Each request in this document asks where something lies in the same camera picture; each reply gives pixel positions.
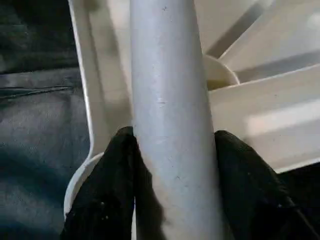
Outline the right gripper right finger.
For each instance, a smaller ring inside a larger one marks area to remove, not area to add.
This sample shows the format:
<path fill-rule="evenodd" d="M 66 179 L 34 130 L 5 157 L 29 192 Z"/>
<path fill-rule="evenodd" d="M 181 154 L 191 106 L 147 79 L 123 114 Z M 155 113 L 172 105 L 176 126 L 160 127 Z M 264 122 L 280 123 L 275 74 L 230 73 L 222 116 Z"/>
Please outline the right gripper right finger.
<path fill-rule="evenodd" d="M 219 185 L 236 240 L 318 240 L 320 231 L 293 201 L 276 172 L 226 130 L 214 133 Z"/>

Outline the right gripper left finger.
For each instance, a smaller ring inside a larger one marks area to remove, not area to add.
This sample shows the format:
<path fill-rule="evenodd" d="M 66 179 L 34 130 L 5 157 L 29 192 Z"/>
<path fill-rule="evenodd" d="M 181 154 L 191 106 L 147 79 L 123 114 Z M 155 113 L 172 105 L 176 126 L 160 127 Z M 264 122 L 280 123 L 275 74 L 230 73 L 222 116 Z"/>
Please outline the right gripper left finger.
<path fill-rule="evenodd" d="M 153 190 L 133 127 L 120 128 L 81 185 L 66 219 L 62 240 L 130 240 L 133 214 L 143 240 L 165 239 L 163 207 Z"/>

